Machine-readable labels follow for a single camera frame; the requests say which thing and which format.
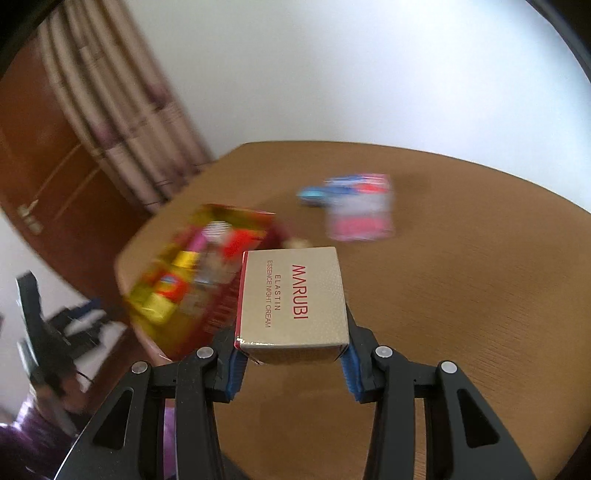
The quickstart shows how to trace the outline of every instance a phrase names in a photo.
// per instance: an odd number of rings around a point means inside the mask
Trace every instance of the wooden table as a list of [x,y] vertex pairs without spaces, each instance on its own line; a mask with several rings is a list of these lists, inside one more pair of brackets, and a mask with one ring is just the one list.
[[[396,234],[332,242],[324,212],[300,205],[296,192],[366,171],[392,179]],[[587,212],[527,181],[441,155],[329,142],[247,144],[132,239],[116,263],[122,292],[206,202],[275,212],[314,246],[335,245],[357,323],[413,361],[457,361],[540,479],[554,478],[574,452],[591,423]],[[236,400],[216,406],[222,449],[257,480],[361,478],[372,416],[372,406],[353,401],[338,363],[250,365]]]

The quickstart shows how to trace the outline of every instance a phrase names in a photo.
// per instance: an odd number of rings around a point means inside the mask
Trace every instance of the wooden door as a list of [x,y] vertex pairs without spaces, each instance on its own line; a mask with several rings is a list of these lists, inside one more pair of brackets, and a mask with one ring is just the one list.
[[80,144],[35,37],[0,80],[0,205],[74,288],[107,305],[120,303],[113,262],[149,216],[124,199]]

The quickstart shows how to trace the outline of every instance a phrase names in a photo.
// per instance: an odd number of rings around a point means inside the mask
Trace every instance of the purple clothing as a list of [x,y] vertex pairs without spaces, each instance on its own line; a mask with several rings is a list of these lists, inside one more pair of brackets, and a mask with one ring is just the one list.
[[41,416],[29,395],[17,419],[0,424],[0,480],[53,479],[73,441]]

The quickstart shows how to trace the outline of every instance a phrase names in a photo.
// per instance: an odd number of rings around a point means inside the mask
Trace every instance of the beige curtain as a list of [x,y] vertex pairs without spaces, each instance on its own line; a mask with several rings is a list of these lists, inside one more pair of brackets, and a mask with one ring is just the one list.
[[38,36],[70,124],[130,202],[155,212],[210,161],[122,0],[66,0]]

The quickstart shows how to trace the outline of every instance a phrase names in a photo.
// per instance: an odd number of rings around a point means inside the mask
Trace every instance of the night cream box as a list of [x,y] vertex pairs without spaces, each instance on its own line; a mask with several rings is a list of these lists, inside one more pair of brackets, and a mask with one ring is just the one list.
[[236,347],[255,362],[331,362],[349,345],[334,247],[244,253]]

